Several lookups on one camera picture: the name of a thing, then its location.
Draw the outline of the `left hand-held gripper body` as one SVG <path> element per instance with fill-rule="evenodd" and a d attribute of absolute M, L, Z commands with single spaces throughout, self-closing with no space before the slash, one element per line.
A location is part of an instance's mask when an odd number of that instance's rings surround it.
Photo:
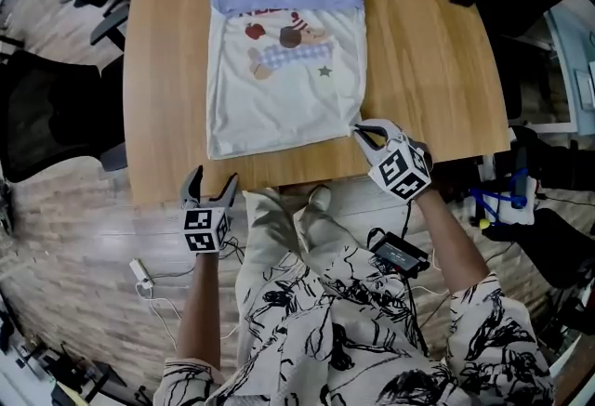
<path fill-rule="evenodd" d="M 199 204 L 195 199 L 185 198 L 181 208 L 182 233 L 189 250 L 196 254 L 218 253 L 231 229 L 231 205 L 222 200 Z"/>

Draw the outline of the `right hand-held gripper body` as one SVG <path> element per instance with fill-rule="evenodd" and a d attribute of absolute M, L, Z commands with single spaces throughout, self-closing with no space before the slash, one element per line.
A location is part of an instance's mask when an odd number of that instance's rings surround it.
<path fill-rule="evenodd" d="M 410 202 L 430 185 L 425 152 L 414 147 L 408 136 L 388 139 L 384 156 L 377 165 L 371 165 L 368 175 L 389 195 L 401 202 Z"/>

